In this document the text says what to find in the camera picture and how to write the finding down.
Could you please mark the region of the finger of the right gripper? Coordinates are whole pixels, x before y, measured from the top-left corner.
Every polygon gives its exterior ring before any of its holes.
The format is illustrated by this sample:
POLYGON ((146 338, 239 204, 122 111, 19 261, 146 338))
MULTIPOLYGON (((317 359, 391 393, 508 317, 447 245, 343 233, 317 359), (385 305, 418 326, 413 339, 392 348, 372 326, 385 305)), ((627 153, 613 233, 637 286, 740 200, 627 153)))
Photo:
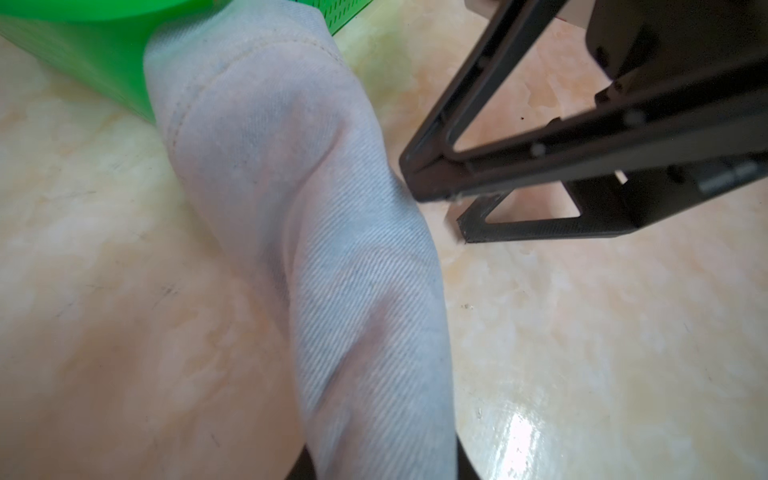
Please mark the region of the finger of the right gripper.
POLYGON ((475 199, 456 220, 458 230, 470 244, 614 238, 636 230, 619 180, 582 179, 563 187, 578 209, 576 217, 489 223, 488 216, 508 197, 503 193, 475 199))
POLYGON ((561 9, 502 2, 400 158, 420 202, 767 149, 763 1, 599 1, 587 49, 618 95, 485 146, 455 143, 561 9))

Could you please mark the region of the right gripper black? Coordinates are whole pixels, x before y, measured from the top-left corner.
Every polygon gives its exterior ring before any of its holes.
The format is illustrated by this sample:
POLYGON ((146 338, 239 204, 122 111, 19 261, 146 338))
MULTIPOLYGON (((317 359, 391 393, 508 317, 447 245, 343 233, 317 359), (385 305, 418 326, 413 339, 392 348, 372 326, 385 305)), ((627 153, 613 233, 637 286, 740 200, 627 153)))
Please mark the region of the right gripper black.
POLYGON ((640 136, 617 194, 641 229, 767 175, 767 5, 598 1, 589 53, 640 136))

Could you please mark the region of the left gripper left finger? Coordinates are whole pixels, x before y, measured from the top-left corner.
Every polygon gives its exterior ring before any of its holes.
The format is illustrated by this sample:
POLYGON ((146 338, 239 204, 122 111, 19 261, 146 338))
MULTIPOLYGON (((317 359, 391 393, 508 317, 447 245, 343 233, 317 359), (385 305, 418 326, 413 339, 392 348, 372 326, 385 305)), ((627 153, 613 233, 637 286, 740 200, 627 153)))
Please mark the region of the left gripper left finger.
POLYGON ((286 480, 316 480, 314 464, 307 447, 304 447, 293 467, 286 475, 286 480))

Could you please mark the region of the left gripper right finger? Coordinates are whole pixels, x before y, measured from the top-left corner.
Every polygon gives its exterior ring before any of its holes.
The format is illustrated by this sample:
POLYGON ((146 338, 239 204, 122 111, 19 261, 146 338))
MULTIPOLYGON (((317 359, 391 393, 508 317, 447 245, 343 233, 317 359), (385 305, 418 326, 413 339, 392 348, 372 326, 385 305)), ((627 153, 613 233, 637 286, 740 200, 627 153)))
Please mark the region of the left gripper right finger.
POLYGON ((480 480, 480 477, 472 465, 472 462, 470 461, 460 438, 457 438, 457 479, 480 480))

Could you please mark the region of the light denim skirt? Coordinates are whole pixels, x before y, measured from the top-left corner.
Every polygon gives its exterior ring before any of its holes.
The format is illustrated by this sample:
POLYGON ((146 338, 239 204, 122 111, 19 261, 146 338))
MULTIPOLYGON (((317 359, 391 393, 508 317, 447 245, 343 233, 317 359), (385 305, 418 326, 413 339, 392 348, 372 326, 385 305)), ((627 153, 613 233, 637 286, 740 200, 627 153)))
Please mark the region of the light denim skirt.
POLYGON ((453 479, 437 252, 321 13, 233 1, 160 28, 156 124, 193 208, 287 333, 320 479, 453 479))

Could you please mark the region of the green plastic basket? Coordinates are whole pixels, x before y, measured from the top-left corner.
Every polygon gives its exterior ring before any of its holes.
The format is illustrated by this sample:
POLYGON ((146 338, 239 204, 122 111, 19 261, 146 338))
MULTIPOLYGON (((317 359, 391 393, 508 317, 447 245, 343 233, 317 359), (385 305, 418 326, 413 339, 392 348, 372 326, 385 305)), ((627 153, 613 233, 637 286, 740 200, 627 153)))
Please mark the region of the green plastic basket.
POLYGON ((249 100, 291 57, 339 69, 332 40, 364 1, 4 1, 1 35, 162 126, 249 100), (227 75, 246 66, 227 89, 227 75))

